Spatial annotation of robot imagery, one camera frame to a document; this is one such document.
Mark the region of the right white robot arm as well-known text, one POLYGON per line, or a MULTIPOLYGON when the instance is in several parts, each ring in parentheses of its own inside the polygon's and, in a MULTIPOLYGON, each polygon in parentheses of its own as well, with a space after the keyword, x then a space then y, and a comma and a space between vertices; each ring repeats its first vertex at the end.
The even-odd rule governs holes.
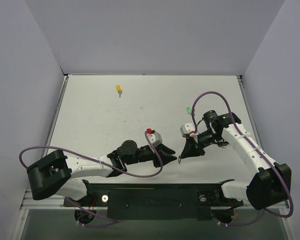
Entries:
POLYGON ((252 179, 250 182, 229 180, 213 192, 220 205, 230 199, 248 201, 256 210, 287 201, 291 189, 292 171, 287 164, 279 164, 250 137, 241 120, 234 113, 218 115, 206 112, 202 120, 206 131, 197 133, 193 123, 180 127, 185 145, 179 159, 199 157, 211 145, 230 145, 241 158, 252 179))

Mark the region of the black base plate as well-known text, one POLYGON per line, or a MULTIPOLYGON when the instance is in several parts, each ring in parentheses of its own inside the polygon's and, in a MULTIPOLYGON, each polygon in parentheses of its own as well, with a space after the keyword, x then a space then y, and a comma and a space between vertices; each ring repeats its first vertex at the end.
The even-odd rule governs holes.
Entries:
POLYGON ((91 183, 82 207, 106 207, 114 220, 229 218, 242 201, 224 197, 219 183, 91 183))

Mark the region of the green tagged key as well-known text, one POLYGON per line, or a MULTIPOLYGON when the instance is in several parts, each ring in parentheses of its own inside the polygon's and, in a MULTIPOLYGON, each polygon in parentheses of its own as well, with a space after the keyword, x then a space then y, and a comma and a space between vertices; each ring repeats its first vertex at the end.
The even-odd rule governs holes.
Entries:
POLYGON ((194 115, 193 109, 192 109, 191 107, 187 107, 187 108, 186 108, 186 111, 187 111, 187 113, 188 113, 189 115, 194 115))

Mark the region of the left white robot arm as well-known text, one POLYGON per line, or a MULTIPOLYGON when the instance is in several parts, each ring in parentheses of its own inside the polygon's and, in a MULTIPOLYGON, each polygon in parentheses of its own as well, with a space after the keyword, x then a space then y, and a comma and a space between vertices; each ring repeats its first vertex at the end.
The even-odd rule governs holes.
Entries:
POLYGON ((175 151, 161 140, 152 137, 150 141, 154 145, 138 147, 133 140, 126 140, 111 153, 90 159, 77 154, 67 156, 64 150, 56 149, 26 169, 32 198, 38 201, 58 195, 87 206, 94 196, 87 177, 118 177, 127 172, 128 165, 144 162, 162 169, 177 159, 175 151))

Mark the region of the yellow tagged key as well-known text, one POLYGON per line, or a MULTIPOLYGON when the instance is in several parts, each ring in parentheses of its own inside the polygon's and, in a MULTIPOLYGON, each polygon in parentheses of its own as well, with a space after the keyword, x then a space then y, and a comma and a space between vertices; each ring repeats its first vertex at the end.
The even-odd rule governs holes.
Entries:
POLYGON ((116 85, 116 91, 117 91, 119 97, 121 97, 123 91, 122 91, 122 88, 119 84, 116 85))

